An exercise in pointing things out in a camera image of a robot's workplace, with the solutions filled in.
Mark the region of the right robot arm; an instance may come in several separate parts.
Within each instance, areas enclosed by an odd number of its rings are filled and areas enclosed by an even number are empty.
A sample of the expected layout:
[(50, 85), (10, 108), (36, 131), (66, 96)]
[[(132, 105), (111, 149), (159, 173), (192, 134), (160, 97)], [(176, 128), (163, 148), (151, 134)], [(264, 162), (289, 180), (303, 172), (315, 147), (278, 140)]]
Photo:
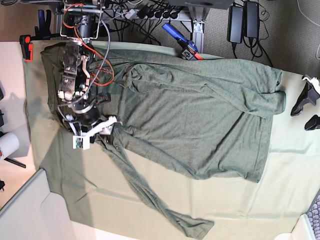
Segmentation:
[(103, 117), (98, 109), (99, 104), (110, 102), (107, 92), (92, 93), (92, 87), (102, 86), (98, 82), (100, 73), (107, 73), (111, 83), (114, 79), (112, 66), (105, 53), (100, 55), (91, 44), (99, 37), (100, 26), (105, 26), (103, 13), (105, 0), (66, 0), (61, 18), (60, 35), (66, 37), (62, 64), (63, 74), (58, 86), (57, 96), (61, 100), (58, 111), (66, 106), (73, 114), (62, 113), (62, 119), (73, 131), (72, 147), (88, 150), (98, 135), (111, 135), (115, 116)]

